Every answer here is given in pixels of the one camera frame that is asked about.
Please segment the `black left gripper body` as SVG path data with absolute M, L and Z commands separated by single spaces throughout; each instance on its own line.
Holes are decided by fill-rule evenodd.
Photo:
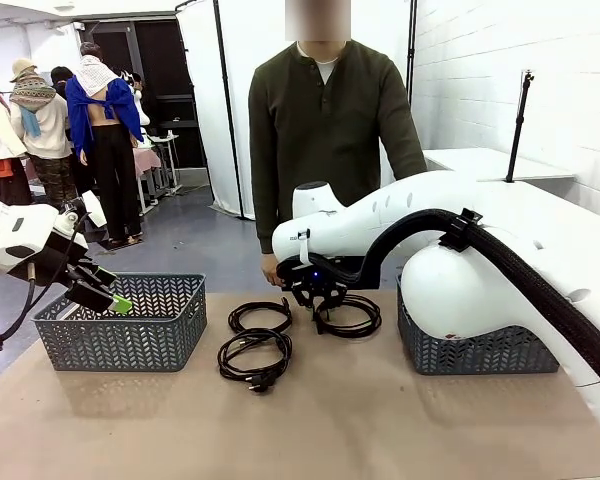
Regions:
M 35 265 L 35 283 L 39 287 L 59 284 L 70 288 L 78 280 L 91 279 L 94 262 L 87 255 L 88 243 L 78 233 L 69 244 L 69 237 L 52 233 L 44 248 L 30 262 Z

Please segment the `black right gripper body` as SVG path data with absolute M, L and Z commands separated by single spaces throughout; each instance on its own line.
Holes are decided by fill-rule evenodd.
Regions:
M 322 298 L 324 292 L 333 287 L 347 287 L 338 283 L 329 273 L 313 264 L 302 264 L 298 259 L 281 261 L 277 266 L 277 274 L 284 282 L 283 290 L 293 294 L 294 288 L 312 289 L 315 299 Z

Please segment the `person's right hand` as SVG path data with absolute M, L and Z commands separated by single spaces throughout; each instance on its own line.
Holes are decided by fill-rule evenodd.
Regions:
M 282 287 L 284 282 L 277 274 L 278 260 L 274 254 L 263 254 L 261 256 L 261 270 L 267 282 L 275 287 Z

